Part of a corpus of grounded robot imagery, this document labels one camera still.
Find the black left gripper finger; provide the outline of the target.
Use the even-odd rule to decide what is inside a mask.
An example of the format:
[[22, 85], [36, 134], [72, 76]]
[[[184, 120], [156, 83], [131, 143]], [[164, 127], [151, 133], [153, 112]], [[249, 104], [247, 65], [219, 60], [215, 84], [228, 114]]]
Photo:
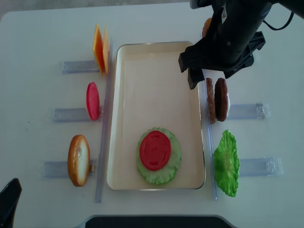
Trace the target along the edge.
[[12, 228], [16, 207], [22, 192], [18, 178], [13, 178], [0, 193], [0, 228]]

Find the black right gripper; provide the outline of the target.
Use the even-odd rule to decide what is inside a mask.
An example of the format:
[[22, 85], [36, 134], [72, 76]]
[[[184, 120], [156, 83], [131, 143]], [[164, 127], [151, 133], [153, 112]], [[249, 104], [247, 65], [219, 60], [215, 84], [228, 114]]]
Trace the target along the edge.
[[266, 40], [257, 28], [259, 13], [245, 9], [221, 9], [213, 15], [209, 29], [199, 42], [179, 56], [181, 72], [188, 71], [190, 89], [205, 79], [203, 70], [222, 71], [226, 79], [254, 63], [252, 53]]

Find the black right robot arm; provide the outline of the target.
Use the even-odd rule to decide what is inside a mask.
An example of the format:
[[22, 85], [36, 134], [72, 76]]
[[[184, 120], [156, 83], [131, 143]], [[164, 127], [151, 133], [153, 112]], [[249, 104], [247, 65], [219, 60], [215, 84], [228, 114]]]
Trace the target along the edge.
[[214, 12], [206, 35], [179, 56], [181, 72], [188, 71], [190, 89], [205, 79], [203, 70], [222, 71], [230, 78], [254, 63], [252, 53], [265, 38], [258, 28], [275, 0], [192, 0], [192, 8], [212, 6]]

